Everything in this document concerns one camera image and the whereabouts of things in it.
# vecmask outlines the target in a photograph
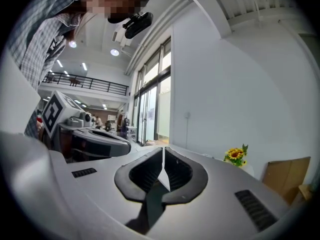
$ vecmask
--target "balcony railing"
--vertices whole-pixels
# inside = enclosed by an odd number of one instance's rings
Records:
[[[127,94],[128,89],[128,86],[119,83],[84,77],[75,74],[69,74],[69,76],[67,76],[64,73],[55,72],[49,72],[42,82],[72,87],[80,87],[84,89],[91,89],[124,96]]]

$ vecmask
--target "brown cardboard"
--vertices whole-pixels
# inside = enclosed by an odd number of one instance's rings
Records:
[[[262,182],[291,205],[298,194],[298,187],[304,182],[309,162],[310,156],[294,160],[271,161],[268,163]]]

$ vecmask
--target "plaid shirt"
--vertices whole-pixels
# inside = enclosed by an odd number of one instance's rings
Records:
[[[33,0],[16,22],[7,42],[9,51],[31,86],[38,87],[66,46],[62,36],[80,23],[80,16],[58,14],[75,0]],[[38,138],[37,112],[25,134]]]

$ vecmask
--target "recessed light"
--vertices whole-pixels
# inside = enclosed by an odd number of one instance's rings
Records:
[[[62,66],[62,64],[61,64],[61,62],[60,62],[60,60],[56,60],[56,62],[58,62],[58,64],[59,64],[59,66],[61,67],[61,68],[63,68],[64,66]]]
[[[76,43],[75,41],[70,41],[70,42],[69,42],[69,46],[70,46],[71,48],[76,48],[76,47],[77,47],[77,43]]]
[[[112,49],[112,50],[110,51],[110,53],[111,53],[111,55],[113,55],[113,56],[119,56],[119,51],[118,51],[117,49]]]
[[[83,68],[84,68],[85,71],[88,70],[86,64],[82,63],[82,66],[83,66]]]

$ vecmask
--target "black cap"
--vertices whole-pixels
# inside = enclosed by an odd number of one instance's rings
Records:
[[[149,2],[149,0],[140,0],[141,7],[138,8],[138,10],[135,13],[140,12],[141,8],[144,8],[148,2]],[[133,16],[133,13],[128,13],[128,14],[114,13],[111,15],[110,18],[108,18],[108,22],[110,22],[112,24],[117,24],[117,23],[123,22],[125,19],[128,19],[131,16]]]

